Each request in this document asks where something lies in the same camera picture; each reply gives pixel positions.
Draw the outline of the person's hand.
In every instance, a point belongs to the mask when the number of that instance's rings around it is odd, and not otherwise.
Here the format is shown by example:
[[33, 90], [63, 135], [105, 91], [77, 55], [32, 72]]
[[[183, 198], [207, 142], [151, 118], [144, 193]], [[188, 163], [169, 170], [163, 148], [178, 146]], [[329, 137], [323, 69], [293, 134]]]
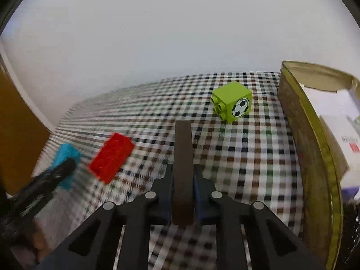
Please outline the person's hand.
[[52, 251], [36, 221], [32, 222], [25, 235], [10, 246], [10, 250], [22, 269], [35, 269]]

